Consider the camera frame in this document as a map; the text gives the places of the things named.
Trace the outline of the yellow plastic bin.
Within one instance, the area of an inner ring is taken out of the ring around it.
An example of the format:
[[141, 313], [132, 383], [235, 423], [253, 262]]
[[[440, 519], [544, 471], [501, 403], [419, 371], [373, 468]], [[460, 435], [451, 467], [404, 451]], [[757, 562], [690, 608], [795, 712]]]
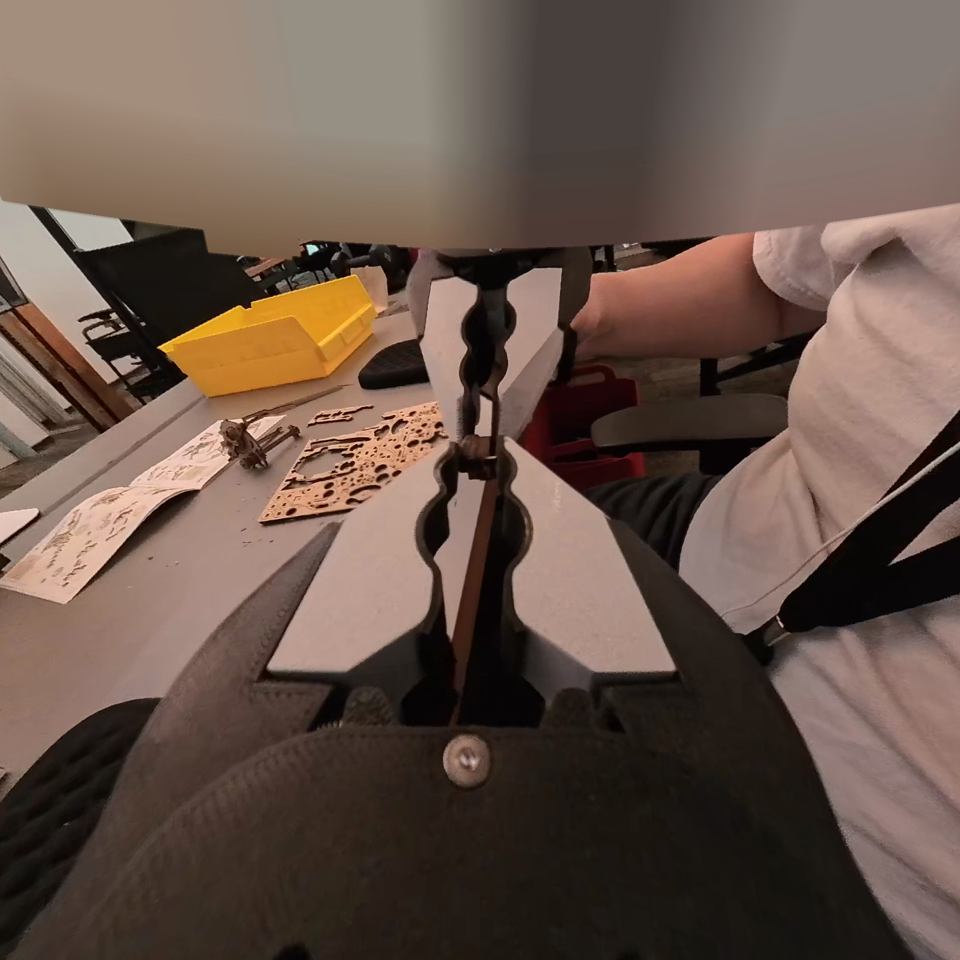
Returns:
[[160, 348], [212, 399], [328, 378], [369, 339], [377, 315], [350, 275], [233, 307]]

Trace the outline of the metal tweezers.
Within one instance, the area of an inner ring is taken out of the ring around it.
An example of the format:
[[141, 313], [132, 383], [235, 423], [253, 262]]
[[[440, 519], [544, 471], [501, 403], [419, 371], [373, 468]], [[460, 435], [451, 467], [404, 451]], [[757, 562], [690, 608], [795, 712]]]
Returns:
[[245, 415], [245, 416], [243, 417], [243, 423], [246, 424], [246, 425], [249, 425], [249, 424], [255, 423], [255, 422], [259, 421], [259, 420], [262, 420], [262, 419], [264, 419], [264, 418], [268, 418], [268, 417], [271, 417], [271, 416], [278, 416], [278, 415], [281, 415], [281, 414], [285, 414], [285, 413], [287, 413], [287, 412], [289, 412], [289, 411], [291, 411], [291, 410], [293, 410], [293, 409], [296, 409], [296, 408], [299, 407], [299, 406], [303, 406], [303, 405], [308, 404], [308, 403], [316, 402], [316, 401], [318, 401], [318, 400], [320, 400], [320, 399], [323, 399], [323, 398], [325, 398], [325, 397], [327, 397], [327, 396], [329, 396], [329, 395], [331, 395], [331, 394], [334, 394], [334, 393], [336, 393], [336, 392], [338, 392], [338, 391], [341, 391], [342, 389], [344, 389], [344, 387], [345, 387], [345, 385], [336, 385], [336, 386], [332, 386], [332, 387], [327, 387], [327, 388], [325, 388], [325, 389], [323, 389], [323, 390], [316, 391], [316, 392], [314, 392], [314, 393], [312, 393], [312, 394], [309, 394], [309, 395], [306, 395], [306, 396], [302, 396], [302, 397], [297, 398], [297, 399], [294, 399], [294, 400], [292, 400], [292, 401], [287, 401], [287, 402], [285, 402], [285, 403], [281, 403], [281, 404], [279, 404], [279, 405], [276, 405], [276, 406], [271, 407], [271, 408], [268, 408], [268, 409], [263, 409], [263, 410], [256, 411], [256, 412], [251, 413], [251, 414], [247, 414], [247, 415]]

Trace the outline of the black partition panel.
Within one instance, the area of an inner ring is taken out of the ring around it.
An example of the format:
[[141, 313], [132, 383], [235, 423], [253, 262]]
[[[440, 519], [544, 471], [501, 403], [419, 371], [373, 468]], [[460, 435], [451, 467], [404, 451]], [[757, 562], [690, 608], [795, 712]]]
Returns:
[[235, 257], [209, 252], [203, 232], [193, 228], [78, 250], [75, 262], [155, 348], [267, 297]]

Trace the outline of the red plastic basket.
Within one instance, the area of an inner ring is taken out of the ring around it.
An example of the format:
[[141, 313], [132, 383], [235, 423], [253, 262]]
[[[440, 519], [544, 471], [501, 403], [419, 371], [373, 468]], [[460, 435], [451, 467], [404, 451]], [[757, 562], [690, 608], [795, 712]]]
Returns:
[[571, 380], [550, 386], [538, 402], [519, 444], [568, 486], [593, 488], [646, 475], [642, 453], [612, 455], [592, 439], [596, 421], [640, 401], [637, 383], [607, 365], [578, 366]]

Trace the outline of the person's white shirt torso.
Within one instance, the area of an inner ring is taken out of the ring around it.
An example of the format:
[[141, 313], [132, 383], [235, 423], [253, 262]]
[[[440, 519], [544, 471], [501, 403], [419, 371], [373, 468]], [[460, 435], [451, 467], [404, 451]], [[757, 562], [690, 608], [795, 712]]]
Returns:
[[[788, 427], [714, 486], [680, 576], [746, 633], [958, 411], [958, 205], [754, 235], [766, 286], [825, 314]], [[786, 576], [797, 576], [790, 582]], [[788, 641], [773, 685], [861, 872], [918, 958], [958, 958], [958, 599]]]

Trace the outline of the thin wooden stick part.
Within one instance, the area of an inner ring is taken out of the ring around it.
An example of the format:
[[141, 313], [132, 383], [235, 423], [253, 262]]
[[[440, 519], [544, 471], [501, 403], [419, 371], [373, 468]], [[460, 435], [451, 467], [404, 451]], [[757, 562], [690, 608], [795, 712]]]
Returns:
[[491, 529], [498, 501], [498, 483], [494, 479], [484, 481], [481, 498], [474, 518], [470, 550], [463, 575], [457, 619], [451, 636], [454, 654], [453, 689], [456, 703], [452, 708], [449, 724], [455, 727], [464, 703], [465, 687], [469, 672], [474, 631], [483, 590], [486, 562], [489, 552]]

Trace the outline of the person's dark trousers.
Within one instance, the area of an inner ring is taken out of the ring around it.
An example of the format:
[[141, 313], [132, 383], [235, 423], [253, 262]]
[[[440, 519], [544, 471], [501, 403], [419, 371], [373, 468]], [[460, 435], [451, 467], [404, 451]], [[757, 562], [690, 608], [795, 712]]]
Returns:
[[690, 524], [721, 480], [721, 475], [702, 473], [629, 478], [594, 486], [583, 495], [677, 571]]

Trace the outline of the assembled wooden gear model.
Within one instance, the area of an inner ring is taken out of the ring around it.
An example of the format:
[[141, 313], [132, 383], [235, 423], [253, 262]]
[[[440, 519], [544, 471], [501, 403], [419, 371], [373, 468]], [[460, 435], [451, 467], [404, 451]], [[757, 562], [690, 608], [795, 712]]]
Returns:
[[297, 426], [282, 426], [275, 418], [258, 421], [224, 419], [219, 423], [222, 451], [228, 462], [251, 472], [269, 468], [269, 453], [287, 440], [302, 436]]

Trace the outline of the round wooden gear part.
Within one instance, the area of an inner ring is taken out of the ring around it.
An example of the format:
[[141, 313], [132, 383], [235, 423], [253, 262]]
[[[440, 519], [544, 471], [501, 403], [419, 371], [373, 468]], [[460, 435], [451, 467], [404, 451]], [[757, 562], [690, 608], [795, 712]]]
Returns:
[[494, 481], [498, 474], [500, 403], [483, 389], [468, 390], [460, 402], [458, 470], [469, 479]]

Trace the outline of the person's right forearm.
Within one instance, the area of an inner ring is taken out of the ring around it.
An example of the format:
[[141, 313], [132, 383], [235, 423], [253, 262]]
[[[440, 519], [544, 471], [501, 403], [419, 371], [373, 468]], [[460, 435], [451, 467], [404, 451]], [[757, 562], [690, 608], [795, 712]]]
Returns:
[[643, 268], [595, 273], [572, 323], [577, 359], [721, 358], [786, 334], [786, 306], [761, 280], [754, 234], [720, 236]]

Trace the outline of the printed instruction booklet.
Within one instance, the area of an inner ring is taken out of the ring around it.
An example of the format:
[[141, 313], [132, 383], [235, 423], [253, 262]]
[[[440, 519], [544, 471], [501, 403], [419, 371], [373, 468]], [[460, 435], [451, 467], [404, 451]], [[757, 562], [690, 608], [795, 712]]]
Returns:
[[54, 530], [4, 573], [3, 590], [66, 604], [167, 503], [198, 494], [234, 462], [227, 439], [245, 426], [260, 441], [283, 414], [248, 423], [219, 420], [129, 485], [103, 490], [70, 510]]

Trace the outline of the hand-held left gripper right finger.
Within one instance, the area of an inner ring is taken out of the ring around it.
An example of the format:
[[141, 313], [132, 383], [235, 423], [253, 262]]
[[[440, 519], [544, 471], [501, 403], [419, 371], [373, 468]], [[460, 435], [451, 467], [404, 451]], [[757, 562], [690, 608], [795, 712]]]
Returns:
[[536, 690], [673, 680], [677, 668], [606, 515], [515, 440], [506, 505], [519, 510], [506, 612]]

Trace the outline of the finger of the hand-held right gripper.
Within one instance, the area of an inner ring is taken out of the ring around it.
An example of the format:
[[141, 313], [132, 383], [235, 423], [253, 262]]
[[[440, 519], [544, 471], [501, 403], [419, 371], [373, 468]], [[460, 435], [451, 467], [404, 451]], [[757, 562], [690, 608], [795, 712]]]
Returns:
[[496, 397], [491, 433], [518, 439], [529, 425], [560, 363], [561, 269], [534, 269], [489, 293], [493, 311]]
[[476, 434], [482, 419], [479, 354], [466, 333], [480, 299], [479, 289], [462, 278], [433, 280], [419, 341], [442, 424], [456, 445]]

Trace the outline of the black textured wrist rest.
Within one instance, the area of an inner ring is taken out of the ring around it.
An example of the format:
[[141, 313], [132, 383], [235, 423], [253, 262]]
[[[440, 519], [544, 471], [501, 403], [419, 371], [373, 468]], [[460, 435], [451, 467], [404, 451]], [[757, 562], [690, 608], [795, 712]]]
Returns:
[[44, 751], [2, 798], [2, 958], [13, 954], [70, 874], [159, 703], [136, 699], [91, 714]]
[[429, 375], [420, 341], [409, 339], [384, 346], [359, 370], [357, 382], [366, 391], [428, 383]]

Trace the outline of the perforated wooden parts sheet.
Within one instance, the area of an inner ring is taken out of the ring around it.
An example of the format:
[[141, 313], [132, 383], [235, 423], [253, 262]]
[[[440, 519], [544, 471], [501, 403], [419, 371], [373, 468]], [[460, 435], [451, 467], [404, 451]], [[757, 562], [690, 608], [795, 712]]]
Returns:
[[440, 405], [434, 400], [384, 413], [377, 423], [348, 434], [310, 439], [258, 522], [354, 510], [448, 441]]

